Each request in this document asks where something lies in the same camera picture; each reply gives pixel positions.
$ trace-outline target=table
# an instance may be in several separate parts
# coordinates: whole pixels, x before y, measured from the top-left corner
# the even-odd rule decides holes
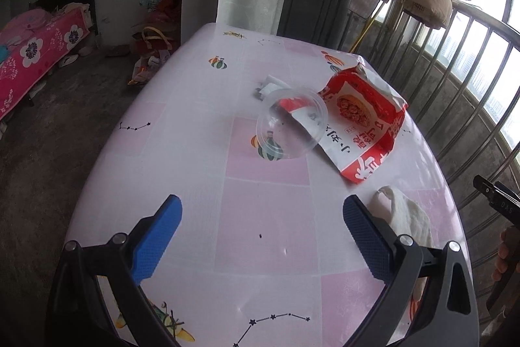
[[[401,189],[430,217],[435,247],[456,240],[468,258],[451,193],[409,115],[393,152],[359,185],[319,147],[294,160],[260,157],[255,89],[270,74],[321,90],[333,75],[322,50],[206,25],[142,90],[85,183],[66,239],[84,247],[129,233],[169,194],[181,198],[180,227],[141,286],[184,322],[195,341],[182,345],[343,345],[383,288],[344,224],[350,194],[368,203],[382,186]],[[403,317],[394,338],[408,324]]]

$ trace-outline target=white cloth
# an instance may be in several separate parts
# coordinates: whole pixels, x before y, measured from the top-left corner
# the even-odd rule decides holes
[[[389,186],[381,187],[368,206],[373,216],[384,219],[396,235],[408,234],[424,247],[433,247],[430,218],[421,207],[408,199],[400,190]],[[413,299],[419,301],[426,283],[421,278],[413,289]]]

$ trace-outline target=screw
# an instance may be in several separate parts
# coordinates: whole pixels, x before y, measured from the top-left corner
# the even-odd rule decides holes
[[[456,241],[450,241],[449,243],[449,247],[451,250],[453,250],[454,252],[458,252],[460,250],[460,244],[457,243]]]
[[[77,243],[74,240],[67,241],[65,243],[65,250],[67,250],[68,252],[72,252],[73,250],[75,250],[76,246]]]
[[[413,244],[413,238],[409,235],[403,234],[399,237],[399,241],[402,245],[411,246]]]
[[[115,245],[122,245],[124,242],[126,242],[126,234],[125,233],[117,233],[112,237],[112,242]]]

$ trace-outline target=dark floor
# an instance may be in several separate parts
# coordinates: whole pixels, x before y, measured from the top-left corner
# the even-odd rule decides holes
[[[35,106],[20,109],[0,140],[0,329],[7,323],[21,332],[17,344],[43,344],[69,219],[101,148],[138,93],[126,85],[134,62],[97,51],[56,70]]]

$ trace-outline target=plastic bag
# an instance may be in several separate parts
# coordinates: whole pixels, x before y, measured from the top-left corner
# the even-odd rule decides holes
[[[159,50],[153,52],[152,55],[139,58],[134,65],[132,80],[128,82],[128,85],[145,84],[150,81],[170,56],[171,54],[167,50]]]
[[[329,111],[319,144],[341,175],[358,184],[392,151],[408,105],[362,63],[336,74],[319,95]]]

